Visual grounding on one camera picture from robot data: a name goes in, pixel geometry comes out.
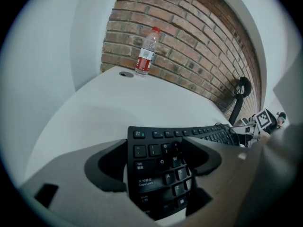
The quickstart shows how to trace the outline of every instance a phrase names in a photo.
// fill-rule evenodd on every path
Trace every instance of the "black keyboard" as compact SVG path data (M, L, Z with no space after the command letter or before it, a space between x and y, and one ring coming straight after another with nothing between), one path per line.
M191 171L182 158L182 137L192 136L233 145L227 127L128 127L130 199L154 220L184 209L190 194Z

